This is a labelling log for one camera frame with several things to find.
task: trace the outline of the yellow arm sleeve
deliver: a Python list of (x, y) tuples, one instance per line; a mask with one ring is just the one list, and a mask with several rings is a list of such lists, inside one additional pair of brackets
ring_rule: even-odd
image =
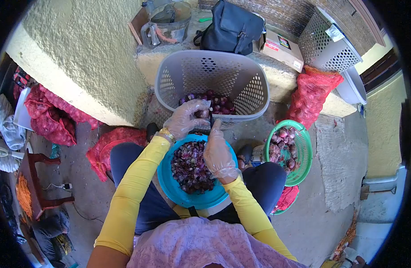
[(241, 177), (223, 185), (229, 194), (241, 224), (247, 233), (264, 244), (271, 246), (288, 259), (298, 261), (278, 237), (267, 215), (257, 203), (252, 193), (246, 188)]
[(112, 198), (106, 220), (100, 235), (95, 240), (94, 247), (106, 246), (131, 256), (140, 202), (169, 148), (169, 141), (154, 136), (149, 145), (129, 166)]

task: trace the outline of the gold wristwatch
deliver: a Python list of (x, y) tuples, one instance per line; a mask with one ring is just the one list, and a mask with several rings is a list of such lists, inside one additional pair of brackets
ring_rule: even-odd
[(162, 128), (162, 129), (159, 131), (159, 133), (162, 133), (162, 134), (167, 135), (173, 143), (176, 143), (176, 138), (174, 137), (173, 134), (171, 134), (170, 131), (168, 131), (168, 128), (166, 128), (166, 127)]

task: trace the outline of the black backpack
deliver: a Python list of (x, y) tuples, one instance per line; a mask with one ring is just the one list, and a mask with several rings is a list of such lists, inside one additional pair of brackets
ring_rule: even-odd
[(197, 31), (193, 42), (202, 50), (248, 55), (253, 40), (259, 40), (264, 21), (259, 16), (224, 0), (213, 9), (213, 22), (204, 31)]

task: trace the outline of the blue bowl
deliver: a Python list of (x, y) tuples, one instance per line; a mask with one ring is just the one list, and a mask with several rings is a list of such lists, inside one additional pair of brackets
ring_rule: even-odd
[[(171, 160), (174, 157), (174, 152), (187, 142), (207, 142), (207, 139), (207, 135), (189, 134), (184, 140), (174, 144), (174, 146), (165, 155), (161, 164), (158, 166), (158, 180), (161, 184), (162, 190), (168, 198), (170, 198), (177, 205), (182, 207), (195, 206), (195, 209), (206, 209), (222, 203), (228, 197), (228, 194), (225, 192), (225, 189), (218, 180), (216, 180), (215, 187), (211, 191), (205, 191), (203, 194), (187, 194), (180, 189), (179, 183), (173, 178), (171, 172)], [(232, 158), (235, 161), (235, 166), (238, 167), (238, 161), (234, 150), (228, 142), (226, 142), (226, 145), (229, 147)]]

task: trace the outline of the knee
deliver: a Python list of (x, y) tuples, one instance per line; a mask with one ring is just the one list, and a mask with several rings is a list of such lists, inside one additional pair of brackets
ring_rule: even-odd
[(287, 174), (284, 168), (273, 162), (266, 162), (257, 167), (269, 183), (285, 184)]
[(139, 155), (143, 151), (143, 147), (133, 142), (123, 142), (112, 148), (110, 151), (110, 159), (126, 157), (127, 155)]

